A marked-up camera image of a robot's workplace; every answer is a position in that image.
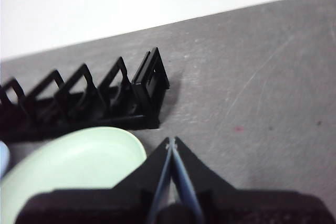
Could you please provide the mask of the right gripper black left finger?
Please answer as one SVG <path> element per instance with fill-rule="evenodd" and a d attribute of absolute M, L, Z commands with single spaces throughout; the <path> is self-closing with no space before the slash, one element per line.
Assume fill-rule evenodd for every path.
<path fill-rule="evenodd" d="M 167 199 L 171 140 L 115 186 L 66 188 L 30 197 L 16 223 L 146 223 Z"/>

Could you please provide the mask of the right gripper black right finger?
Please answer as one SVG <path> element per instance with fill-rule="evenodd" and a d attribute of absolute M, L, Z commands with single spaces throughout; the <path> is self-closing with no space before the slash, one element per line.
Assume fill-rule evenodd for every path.
<path fill-rule="evenodd" d="M 170 140 L 180 201 L 201 223 L 334 223 L 325 203 L 290 190 L 238 189 L 206 166 L 180 138 Z"/>

